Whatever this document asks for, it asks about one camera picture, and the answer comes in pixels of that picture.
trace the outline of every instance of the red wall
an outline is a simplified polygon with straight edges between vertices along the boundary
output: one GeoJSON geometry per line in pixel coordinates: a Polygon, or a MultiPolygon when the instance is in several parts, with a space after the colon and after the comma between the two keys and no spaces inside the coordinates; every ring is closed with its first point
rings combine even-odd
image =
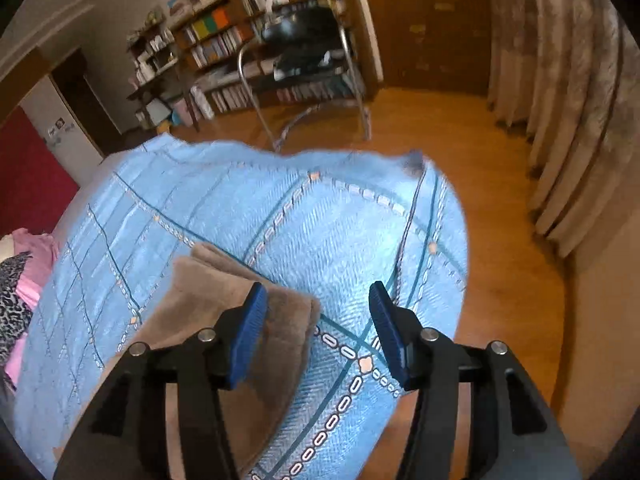
{"type": "Polygon", "coordinates": [[[20,227],[52,232],[77,191],[17,107],[0,127],[0,237],[20,227]]]}

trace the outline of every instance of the leopard print fabric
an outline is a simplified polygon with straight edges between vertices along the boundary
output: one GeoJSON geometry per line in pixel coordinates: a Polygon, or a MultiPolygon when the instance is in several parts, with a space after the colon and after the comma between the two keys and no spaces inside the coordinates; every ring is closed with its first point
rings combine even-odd
{"type": "Polygon", "coordinates": [[[25,252],[0,263],[0,367],[6,365],[16,341],[31,322],[31,310],[15,292],[29,258],[25,252]]]}

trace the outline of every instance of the yellow book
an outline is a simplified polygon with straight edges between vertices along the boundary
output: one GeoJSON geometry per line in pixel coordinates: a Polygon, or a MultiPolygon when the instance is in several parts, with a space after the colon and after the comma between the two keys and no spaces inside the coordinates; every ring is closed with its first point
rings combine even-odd
{"type": "Polygon", "coordinates": [[[204,38],[209,33],[207,25],[202,20],[198,20],[193,24],[193,30],[195,31],[198,39],[204,38]]]}

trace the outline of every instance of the light blue blanket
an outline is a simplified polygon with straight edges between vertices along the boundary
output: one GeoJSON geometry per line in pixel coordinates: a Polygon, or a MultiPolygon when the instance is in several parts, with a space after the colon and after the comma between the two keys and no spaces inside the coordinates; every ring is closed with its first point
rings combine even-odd
{"type": "MultiPolygon", "coordinates": [[[[466,285],[463,213],[430,161],[401,267],[400,304],[453,336],[466,285]]],[[[133,150],[84,208],[29,329],[15,436],[52,478],[105,362],[153,313],[172,260],[206,240],[273,282],[318,298],[322,316],[286,420],[251,479],[353,480],[401,395],[367,306],[392,289],[417,185],[406,159],[263,153],[157,137],[133,150]]]]}

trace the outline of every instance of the metal screw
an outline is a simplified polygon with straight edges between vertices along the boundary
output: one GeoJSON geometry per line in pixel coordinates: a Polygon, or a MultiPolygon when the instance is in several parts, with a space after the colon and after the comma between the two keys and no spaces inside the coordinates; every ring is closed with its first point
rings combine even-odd
{"type": "Polygon", "coordinates": [[[203,328],[198,332],[198,339],[203,343],[208,343],[216,338],[216,332],[212,328],[203,328]]]}
{"type": "Polygon", "coordinates": [[[420,330],[420,337],[423,341],[436,341],[440,333],[434,328],[423,328],[420,330]]]}
{"type": "Polygon", "coordinates": [[[129,353],[133,355],[133,357],[141,356],[145,352],[146,352],[146,345],[141,342],[133,343],[133,345],[129,347],[129,353]]]}
{"type": "Polygon", "coordinates": [[[509,351],[509,347],[502,341],[494,341],[491,343],[491,350],[498,355],[505,355],[509,351]]]}

